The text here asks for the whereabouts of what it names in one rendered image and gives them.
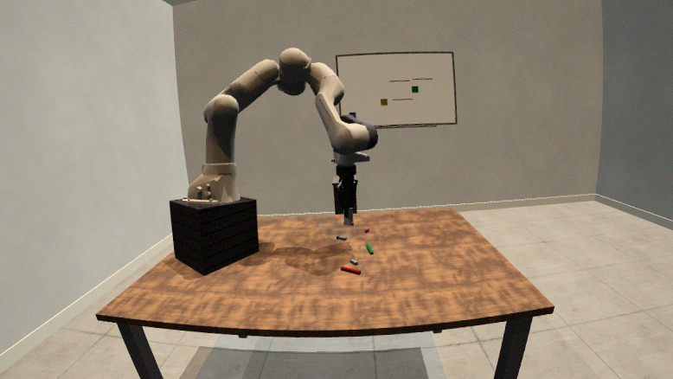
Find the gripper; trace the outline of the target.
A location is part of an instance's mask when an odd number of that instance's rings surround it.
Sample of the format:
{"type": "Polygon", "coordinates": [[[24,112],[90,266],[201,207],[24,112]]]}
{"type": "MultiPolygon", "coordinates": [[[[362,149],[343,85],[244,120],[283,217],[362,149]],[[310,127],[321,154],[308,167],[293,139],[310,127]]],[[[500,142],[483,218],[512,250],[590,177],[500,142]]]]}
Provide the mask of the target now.
{"type": "Polygon", "coordinates": [[[353,222],[353,208],[355,207],[353,205],[356,203],[356,186],[358,182],[354,179],[356,165],[353,165],[336,166],[336,174],[339,176],[339,184],[335,188],[340,208],[343,209],[344,225],[349,226],[353,222]]]}

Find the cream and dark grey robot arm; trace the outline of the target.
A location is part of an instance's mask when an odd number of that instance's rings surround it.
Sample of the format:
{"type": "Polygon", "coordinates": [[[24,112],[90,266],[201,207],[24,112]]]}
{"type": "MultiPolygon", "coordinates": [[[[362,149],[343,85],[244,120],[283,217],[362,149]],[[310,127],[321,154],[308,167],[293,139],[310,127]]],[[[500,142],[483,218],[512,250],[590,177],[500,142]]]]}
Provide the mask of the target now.
{"type": "Polygon", "coordinates": [[[202,174],[189,186],[188,197],[184,197],[183,202],[239,201],[234,159],[236,116],[273,85],[280,84],[277,85],[279,91],[295,96],[304,91],[306,82],[316,95],[316,108],[329,135],[334,154],[331,162],[338,166],[368,162],[368,155],[357,152],[375,147],[377,130],[353,115],[339,116],[333,107],[344,94],[339,78],[324,63],[311,64],[311,58],[304,52],[288,48],[281,53],[279,65],[272,60],[256,64],[206,105],[203,112],[208,123],[206,163],[202,174]]]}

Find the red rod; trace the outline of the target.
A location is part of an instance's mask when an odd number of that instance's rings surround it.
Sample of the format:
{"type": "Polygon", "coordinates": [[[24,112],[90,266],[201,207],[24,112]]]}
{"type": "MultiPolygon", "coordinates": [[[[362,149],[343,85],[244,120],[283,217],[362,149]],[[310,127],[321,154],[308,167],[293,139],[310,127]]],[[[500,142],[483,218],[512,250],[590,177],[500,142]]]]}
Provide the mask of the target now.
{"type": "Polygon", "coordinates": [[[348,268],[348,267],[341,267],[341,271],[348,272],[348,273],[354,273],[354,274],[358,274],[358,275],[361,274],[361,271],[355,270],[355,269],[352,269],[352,268],[348,268]]]}

